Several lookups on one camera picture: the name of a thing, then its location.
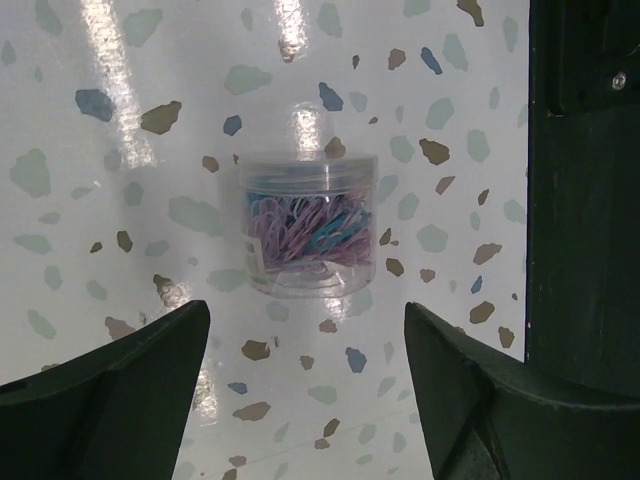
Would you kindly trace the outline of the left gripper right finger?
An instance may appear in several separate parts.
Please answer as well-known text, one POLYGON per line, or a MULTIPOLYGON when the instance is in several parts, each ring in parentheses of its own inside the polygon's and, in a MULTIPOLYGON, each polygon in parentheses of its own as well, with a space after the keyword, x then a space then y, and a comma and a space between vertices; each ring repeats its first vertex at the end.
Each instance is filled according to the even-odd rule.
POLYGON ((638 399, 543 373, 415 302, 404 337, 434 478, 638 478, 638 399))

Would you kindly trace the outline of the clear box of clips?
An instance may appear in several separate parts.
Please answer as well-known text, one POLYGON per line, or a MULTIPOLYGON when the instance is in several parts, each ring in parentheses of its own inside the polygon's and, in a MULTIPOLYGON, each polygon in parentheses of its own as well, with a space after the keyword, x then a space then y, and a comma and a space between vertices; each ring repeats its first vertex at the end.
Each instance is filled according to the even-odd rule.
POLYGON ((252 286, 278 298, 339 298, 376 273, 378 161, 323 152, 239 160, 252 286))

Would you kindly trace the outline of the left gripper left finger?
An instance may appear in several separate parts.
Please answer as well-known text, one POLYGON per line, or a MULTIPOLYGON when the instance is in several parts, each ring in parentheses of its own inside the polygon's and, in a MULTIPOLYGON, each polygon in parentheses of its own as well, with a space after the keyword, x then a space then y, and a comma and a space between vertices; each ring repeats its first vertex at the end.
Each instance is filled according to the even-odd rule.
POLYGON ((1 388, 4 479, 172 477, 206 350, 192 300, 140 330, 1 388))

